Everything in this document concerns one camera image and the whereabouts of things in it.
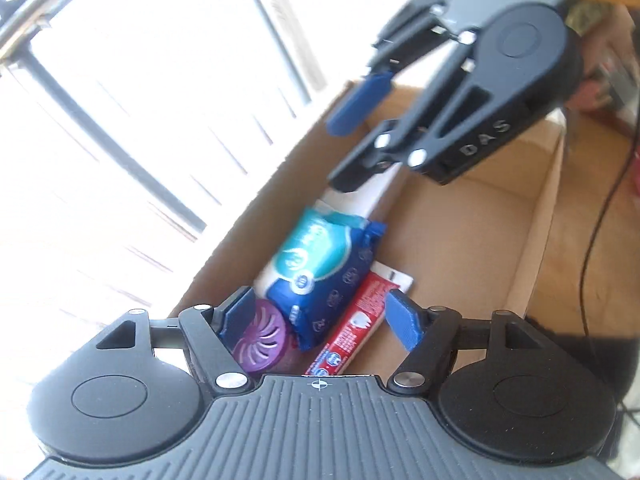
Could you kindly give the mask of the left hand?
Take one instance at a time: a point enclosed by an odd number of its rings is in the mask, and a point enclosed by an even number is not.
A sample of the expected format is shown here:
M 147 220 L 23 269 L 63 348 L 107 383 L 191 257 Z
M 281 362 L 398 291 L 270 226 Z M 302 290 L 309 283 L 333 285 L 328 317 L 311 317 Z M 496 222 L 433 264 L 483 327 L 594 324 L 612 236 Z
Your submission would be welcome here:
M 576 92 L 565 103 L 569 110 L 588 113 L 612 102 L 610 87 L 594 72 L 608 54 L 615 54 L 636 82 L 639 82 L 639 60 L 634 47 L 636 25 L 626 6 L 613 6 L 598 23 L 582 36 L 584 78 Z

